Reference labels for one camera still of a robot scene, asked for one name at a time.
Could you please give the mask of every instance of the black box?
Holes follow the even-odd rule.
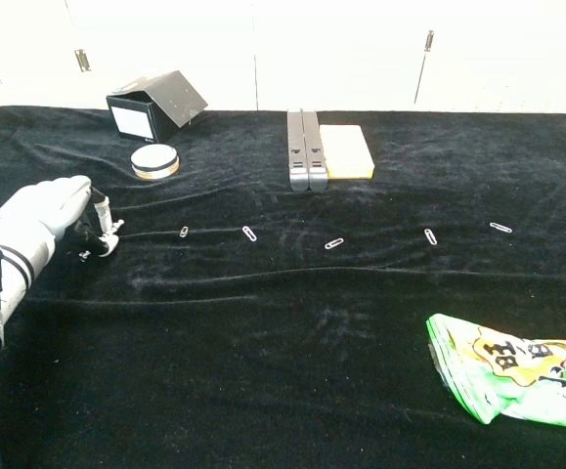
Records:
[[[168,140],[207,106],[180,71],[139,78],[107,96],[117,132],[145,142]]]

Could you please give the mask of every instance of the box lid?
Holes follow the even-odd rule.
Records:
[[[154,78],[142,76],[112,91],[109,96],[122,96],[136,91],[145,92],[174,121],[182,127],[208,106],[187,78],[178,70]]]

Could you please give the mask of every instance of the green snack bag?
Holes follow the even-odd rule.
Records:
[[[566,340],[520,339],[444,315],[426,325],[439,374],[475,418],[566,426]]]

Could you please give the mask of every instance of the white wall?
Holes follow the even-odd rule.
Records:
[[[171,69],[216,109],[566,112],[566,1],[0,0],[0,103],[105,108]]]

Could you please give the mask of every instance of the white label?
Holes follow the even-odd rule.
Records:
[[[138,135],[147,139],[152,138],[152,129],[148,115],[138,110],[111,107],[117,128],[124,134]]]

